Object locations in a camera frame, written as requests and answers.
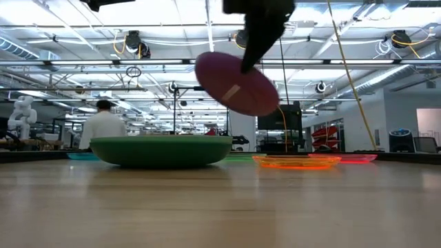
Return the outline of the grey chair back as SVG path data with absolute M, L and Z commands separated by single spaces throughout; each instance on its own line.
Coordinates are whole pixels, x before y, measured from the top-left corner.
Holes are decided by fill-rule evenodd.
M 441 146 L 438 146 L 433 137 L 414 137 L 415 150 L 419 153 L 438 154 Z

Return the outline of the red shelf rack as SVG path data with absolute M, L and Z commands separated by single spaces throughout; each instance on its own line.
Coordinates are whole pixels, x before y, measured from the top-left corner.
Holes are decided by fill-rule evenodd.
M 340 139 L 337 137 L 338 128 L 335 125 L 316 130 L 312 135 L 312 147 L 318 149 L 326 145 L 332 150 L 338 150 Z

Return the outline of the large dark green plate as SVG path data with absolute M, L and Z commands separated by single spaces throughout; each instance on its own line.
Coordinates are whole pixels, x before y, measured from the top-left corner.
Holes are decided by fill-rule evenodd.
M 231 136 L 148 135 L 93 138 L 90 149 L 106 163 L 136 169 L 188 169 L 223 160 Z

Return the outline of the small clear orange plate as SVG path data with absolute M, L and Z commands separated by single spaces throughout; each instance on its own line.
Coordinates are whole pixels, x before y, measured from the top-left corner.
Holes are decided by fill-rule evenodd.
M 253 156 L 260 166 L 272 169 L 329 169 L 337 165 L 338 156 Z

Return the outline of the person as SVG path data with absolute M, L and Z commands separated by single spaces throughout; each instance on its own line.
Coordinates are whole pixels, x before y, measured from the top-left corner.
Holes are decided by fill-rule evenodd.
M 93 138 L 126 136 L 126 126 L 122 119 L 111 112 L 112 104 L 108 100 L 96 103 L 97 113 L 83 124 L 79 149 L 88 150 Z

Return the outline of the wooden work table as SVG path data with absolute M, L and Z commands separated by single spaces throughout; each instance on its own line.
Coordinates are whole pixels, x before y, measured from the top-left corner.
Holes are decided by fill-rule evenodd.
M 16 142 L 12 139 L 0 140 L 0 149 L 9 151 L 53 151 L 60 150 L 62 146 L 62 141 L 30 139 Z

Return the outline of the small clear green plate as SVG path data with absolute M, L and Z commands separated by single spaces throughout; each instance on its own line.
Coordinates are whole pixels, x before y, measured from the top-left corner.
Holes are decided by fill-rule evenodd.
M 254 153 L 231 153 L 228 154 L 225 158 L 224 161 L 229 161 L 229 162 L 253 162 L 254 156 L 266 156 L 266 154 L 254 154 Z

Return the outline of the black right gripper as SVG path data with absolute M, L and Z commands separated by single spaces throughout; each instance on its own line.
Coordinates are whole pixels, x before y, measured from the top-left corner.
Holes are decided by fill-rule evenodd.
M 286 16 L 295 8 L 295 0 L 223 0 L 225 14 L 246 14 L 248 39 L 240 67 L 242 73 L 248 73 L 282 36 Z

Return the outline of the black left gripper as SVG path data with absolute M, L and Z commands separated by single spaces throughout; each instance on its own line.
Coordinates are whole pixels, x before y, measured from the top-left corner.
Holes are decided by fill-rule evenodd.
M 87 6 L 94 12 L 98 12 L 101 6 L 107 6 L 118 3 L 128 3 L 133 2 L 135 0 L 80 0 L 83 3 L 86 3 Z

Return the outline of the medium purple plate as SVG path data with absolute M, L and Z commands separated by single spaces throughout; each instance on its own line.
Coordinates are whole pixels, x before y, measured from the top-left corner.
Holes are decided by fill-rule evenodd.
M 253 67 L 242 73 L 241 59 L 222 52 L 204 52 L 194 64 L 201 87 L 225 107 L 248 116 L 266 116 L 279 105 L 271 81 Z

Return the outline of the black air purifier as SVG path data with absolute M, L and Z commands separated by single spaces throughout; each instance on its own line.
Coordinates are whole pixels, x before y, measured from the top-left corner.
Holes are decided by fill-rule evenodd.
M 389 151 L 415 153 L 413 134 L 408 129 L 397 129 L 389 132 Z

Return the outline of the white humanoid robot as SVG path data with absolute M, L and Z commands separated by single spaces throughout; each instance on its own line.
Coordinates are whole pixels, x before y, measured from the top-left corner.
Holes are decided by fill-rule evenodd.
M 19 129 L 20 140 L 29 139 L 30 125 L 37 122 L 37 111 L 32 109 L 33 102 L 32 96 L 20 96 L 14 102 L 14 110 L 8 119 L 8 131 L 15 132 Z

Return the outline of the small clear pink plate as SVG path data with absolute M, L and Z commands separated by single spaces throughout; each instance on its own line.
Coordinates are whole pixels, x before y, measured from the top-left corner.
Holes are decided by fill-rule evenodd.
M 376 160 L 376 154 L 308 154 L 310 157 L 338 157 L 340 158 L 340 163 L 347 164 L 363 164 L 370 163 L 371 161 Z

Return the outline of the small clear blue plate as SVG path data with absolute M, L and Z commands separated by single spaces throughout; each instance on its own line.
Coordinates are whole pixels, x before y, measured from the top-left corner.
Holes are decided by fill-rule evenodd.
M 99 161 L 99 158 L 91 152 L 67 153 L 67 156 L 69 159 L 76 161 Z

